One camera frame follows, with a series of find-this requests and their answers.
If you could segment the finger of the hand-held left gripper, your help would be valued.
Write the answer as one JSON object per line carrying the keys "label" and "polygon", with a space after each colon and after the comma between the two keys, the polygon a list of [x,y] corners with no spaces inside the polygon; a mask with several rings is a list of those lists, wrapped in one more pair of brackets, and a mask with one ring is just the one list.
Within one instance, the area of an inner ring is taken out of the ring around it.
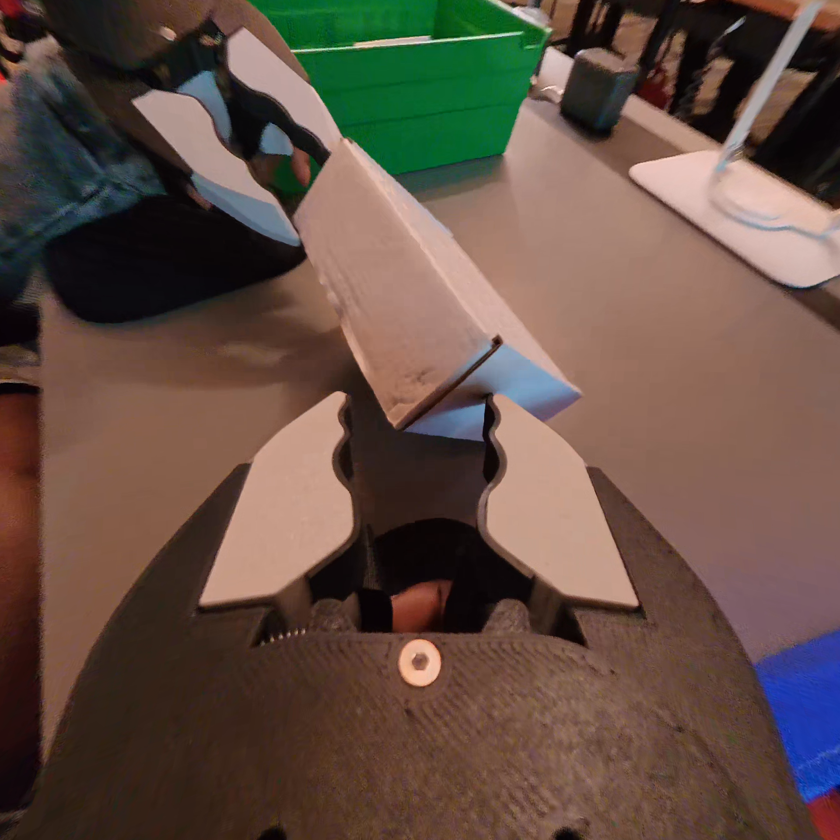
{"label": "finger of the hand-held left gripper", "polygon": [[214,71],[203,70],[174,91],[152,89],[132,105],[186,165],[201,198],[258,234],[301,245],[278,200],[230,150],[233,126]]}
{"label": "finger of the hand-held left gripper", "polygon": [[255,121],[263,154],[307,154],[325,165],[341,131],[315,88],[261,40],[241,28],[225,41],[233,100]]}

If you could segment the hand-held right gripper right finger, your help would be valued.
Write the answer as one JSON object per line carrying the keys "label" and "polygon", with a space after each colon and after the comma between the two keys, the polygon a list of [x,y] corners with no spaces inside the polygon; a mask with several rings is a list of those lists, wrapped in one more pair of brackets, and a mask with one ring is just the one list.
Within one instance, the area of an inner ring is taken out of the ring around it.
{"label": "hand-held right gripper right finger", "polygon": [[583,458],[512,399],[486,399],[486,487],[476,522],[488,546],[568,602],[639,608]]}

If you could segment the grey desk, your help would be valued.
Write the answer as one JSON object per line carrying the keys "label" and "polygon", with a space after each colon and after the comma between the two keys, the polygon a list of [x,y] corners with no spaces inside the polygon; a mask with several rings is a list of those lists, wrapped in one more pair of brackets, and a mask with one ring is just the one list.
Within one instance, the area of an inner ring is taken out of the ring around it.
{"label": "grey desk", "polygon": [[[771,285],[627,178],[669,155],[525,101],[503,157],[406,175],[583,397],[552,427],[714,594],[753,659],[838,628],[838,281]],[[389,430],[309,265],[162,319],[43,307],[43,722],[103,625],[232,468],[353,394],[376,533],[472,522],[481,446]]]}

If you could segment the blue plastic bin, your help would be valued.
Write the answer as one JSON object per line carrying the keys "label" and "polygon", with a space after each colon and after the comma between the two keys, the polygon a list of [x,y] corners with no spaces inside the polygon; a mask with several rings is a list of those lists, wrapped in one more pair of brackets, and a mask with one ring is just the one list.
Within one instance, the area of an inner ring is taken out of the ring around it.
{"label": "blue plastic bin", "polygon": [[839,632],[765,657],[759,681],[805,802],[839,785]]}

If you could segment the dark grey power adapter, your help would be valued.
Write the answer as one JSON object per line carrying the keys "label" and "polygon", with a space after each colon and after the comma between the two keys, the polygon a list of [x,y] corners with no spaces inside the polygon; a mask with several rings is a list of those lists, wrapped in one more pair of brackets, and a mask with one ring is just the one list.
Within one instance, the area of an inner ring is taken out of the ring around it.
{"label": "dark grey power adapter", "polygon": [[634,92],[640,66],[603,48],[580,50],[560,100],[560,115],[584,132],[606,137]]}

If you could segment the wooden table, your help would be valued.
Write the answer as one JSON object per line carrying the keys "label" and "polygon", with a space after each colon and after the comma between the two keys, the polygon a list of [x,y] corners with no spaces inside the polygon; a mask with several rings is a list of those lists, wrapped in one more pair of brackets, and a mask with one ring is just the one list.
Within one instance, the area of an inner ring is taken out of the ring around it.
{"label": "wooden table", "polygon": [[835,34],[839,30],[838,1],[731,1],[731,3],[787,22],[795,19],[805,7],[817,3],[820,4],[820,8],[812,21],[812,28],[826,34]]}

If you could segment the white lamp stand base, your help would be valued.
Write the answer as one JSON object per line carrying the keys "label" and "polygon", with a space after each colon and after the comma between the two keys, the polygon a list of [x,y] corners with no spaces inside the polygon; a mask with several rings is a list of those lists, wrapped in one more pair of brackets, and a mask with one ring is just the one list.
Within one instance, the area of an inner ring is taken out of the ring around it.
{"label": "white lamp stand base", "polygon": [[824,4],[794,6],[780,46],[719,152],[678,154],[636,164],[629,171],[647,193],[760,274],[793,289],[811,289],[838,278],[838,211],[752,163],[743,148]]}

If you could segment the green plastic bin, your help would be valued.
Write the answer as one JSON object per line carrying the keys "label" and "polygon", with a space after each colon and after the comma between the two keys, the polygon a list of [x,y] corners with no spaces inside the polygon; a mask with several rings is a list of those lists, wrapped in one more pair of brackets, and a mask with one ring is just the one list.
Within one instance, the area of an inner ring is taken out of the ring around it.
{"label": "green plastic bin", "polygon": [[[392,175],[503,154],[550,30],[490,1],[254,2],[341,133]],[[431,35],[430,43],[354,49]]]}

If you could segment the person's right hand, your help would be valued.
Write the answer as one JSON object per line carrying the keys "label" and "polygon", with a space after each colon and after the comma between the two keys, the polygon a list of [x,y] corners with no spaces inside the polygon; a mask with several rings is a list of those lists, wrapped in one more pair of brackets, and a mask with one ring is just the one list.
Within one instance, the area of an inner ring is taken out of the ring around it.
{"label": "person's right hand", "polygon": [[392,631],[422,634],[440,630],[452,586],[448,580],[426,581],[392,595]]}

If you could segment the person's left hand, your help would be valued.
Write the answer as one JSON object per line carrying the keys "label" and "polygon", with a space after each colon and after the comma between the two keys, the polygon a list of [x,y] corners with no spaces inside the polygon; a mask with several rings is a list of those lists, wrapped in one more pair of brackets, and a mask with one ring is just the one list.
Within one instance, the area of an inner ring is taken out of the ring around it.
{"label": "person's left hand", "polygon": [[310,157],[298,149],[290,155],[258,152],[248,167],[258,184],[282,195],[305,193],[312,178]]}

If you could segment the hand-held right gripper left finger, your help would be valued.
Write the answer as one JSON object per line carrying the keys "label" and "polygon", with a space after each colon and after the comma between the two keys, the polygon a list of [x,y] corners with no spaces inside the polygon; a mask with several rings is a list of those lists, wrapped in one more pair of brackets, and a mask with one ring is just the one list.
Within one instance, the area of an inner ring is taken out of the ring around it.
{"label": "hand-held right gripper left finger", "polygon": [[268,605],[307,613],[310,574],[356,540],[350,481],[350,399],[334,392],[277,432],[253,458],[198,605]]}

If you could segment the white cardboard box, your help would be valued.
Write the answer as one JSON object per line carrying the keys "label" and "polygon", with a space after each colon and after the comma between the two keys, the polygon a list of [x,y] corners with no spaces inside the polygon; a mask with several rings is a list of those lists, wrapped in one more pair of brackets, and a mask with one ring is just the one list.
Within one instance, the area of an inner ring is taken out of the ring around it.
{"label": "white cardboard box", "polygon": [[488,396],[544,422],[581,398],[451,232],[357,143],[334,148],[294,223],[395,429],[480,440]]}

